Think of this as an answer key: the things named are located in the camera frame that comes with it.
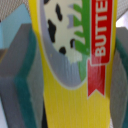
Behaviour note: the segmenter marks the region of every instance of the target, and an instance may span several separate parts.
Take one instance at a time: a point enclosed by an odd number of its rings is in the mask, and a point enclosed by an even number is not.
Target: printed label
[[[92,65],[110,61],[113,0],[92,0]]]
[[[88,61],[88,97],[105,95],[105,70],[110,62],[113,0],[92,0],[91,60]]]

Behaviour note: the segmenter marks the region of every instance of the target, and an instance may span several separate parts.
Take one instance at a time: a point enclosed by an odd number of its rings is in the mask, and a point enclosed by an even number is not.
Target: butter package
[[[29,0],[48,128],[109,128],[117,0]]]

